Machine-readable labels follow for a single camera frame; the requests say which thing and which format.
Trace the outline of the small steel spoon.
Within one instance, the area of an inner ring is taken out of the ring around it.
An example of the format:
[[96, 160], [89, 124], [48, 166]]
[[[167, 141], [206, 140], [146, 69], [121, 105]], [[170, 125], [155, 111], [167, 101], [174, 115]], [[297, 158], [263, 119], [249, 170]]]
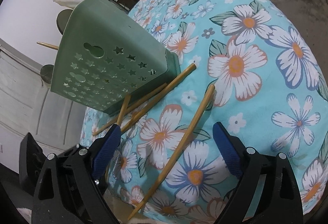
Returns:
[[49, 85], [52, 82], [53, 70], [54, 65], [44, 65], [40, 70], [41, 79]]

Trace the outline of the large steel spoon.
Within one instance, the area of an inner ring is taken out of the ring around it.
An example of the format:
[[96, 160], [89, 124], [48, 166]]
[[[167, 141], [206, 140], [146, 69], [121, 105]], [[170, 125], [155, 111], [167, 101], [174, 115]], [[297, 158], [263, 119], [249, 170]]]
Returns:
[[62, 10], [57, 18], [56, 18], [56, 25], [57, 29], [59, 30], [60, 34], [63, 34], [67, 25], [67, 22], [69, 21], [69, 18], [72, 14], [73, 10], [72, 9], [64, 9]]

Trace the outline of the white panel door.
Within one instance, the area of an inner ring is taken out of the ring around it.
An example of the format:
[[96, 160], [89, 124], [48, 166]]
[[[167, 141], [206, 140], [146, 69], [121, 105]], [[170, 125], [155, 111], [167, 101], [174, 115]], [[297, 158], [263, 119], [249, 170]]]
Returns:
[[1, 125], [65, 150], [80, 141], [86, 107], [51, 92], [40, 69], [40, 64], [1, 41]]

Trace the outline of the green perforated utensil holder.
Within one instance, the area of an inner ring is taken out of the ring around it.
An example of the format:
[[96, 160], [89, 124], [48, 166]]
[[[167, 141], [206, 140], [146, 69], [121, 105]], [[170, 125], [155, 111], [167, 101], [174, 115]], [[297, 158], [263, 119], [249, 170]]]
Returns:
[[179, 59], [109, 0], [72, 11], [57, 52], [51, 91], [113, 116], [180, 74]]

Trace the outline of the floral blue quilt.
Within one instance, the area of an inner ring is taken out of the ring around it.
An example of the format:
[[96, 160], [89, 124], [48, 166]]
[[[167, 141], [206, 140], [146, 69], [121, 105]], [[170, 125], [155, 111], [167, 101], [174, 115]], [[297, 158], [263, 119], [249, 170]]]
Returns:
[[182, 69], [196, 69], [122, 135], [106, 196], [119, 221], [130, 222], [210, 85], [194, 140], [132, 221], [215, 221], [237, 184], [213, 140], [216, 122], [259, 153], [285, 153], [310, 213], [327, 184], [327, 86], [292, 22], [269, 0], [140, 0], [129, 16]]

